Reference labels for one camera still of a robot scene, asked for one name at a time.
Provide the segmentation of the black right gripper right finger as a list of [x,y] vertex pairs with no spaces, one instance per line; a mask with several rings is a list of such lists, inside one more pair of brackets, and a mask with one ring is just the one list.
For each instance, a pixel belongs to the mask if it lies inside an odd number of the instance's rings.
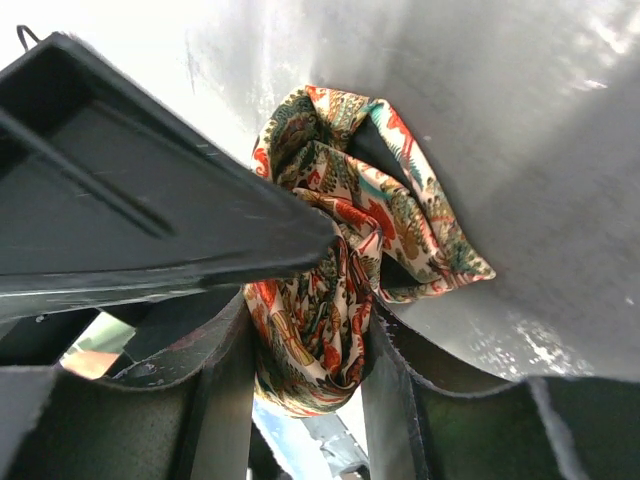
[[639,386],[484,372],[384,305],[366,334],[362,401],[375,479],[635,479]]

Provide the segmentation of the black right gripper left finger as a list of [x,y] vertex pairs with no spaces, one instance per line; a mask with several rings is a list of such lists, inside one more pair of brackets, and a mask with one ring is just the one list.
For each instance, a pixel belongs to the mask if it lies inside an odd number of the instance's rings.
[[254,360],[240,290],[112,306],[131,328],[95,380],[63,353],[95,309],[20,319],[1,335],[5,479],[241,479]]

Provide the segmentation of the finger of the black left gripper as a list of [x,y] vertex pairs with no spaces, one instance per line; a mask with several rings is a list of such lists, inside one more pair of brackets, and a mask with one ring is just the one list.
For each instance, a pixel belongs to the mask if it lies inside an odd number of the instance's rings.
[[3,319],[285,277],[334,238],[85,43],[53,33],[2,70]]

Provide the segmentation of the floral patterned tie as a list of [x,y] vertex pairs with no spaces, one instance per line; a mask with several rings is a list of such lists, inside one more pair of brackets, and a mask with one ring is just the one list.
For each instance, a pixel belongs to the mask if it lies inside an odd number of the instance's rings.
[[292,91],[260,132],[251,167],[328,219],[336,237],[312,269],[244,287],[259,338],[255,392],[274,413],[324,415],[351,399],[377,301],[410,303],[495,277],[384,99]]

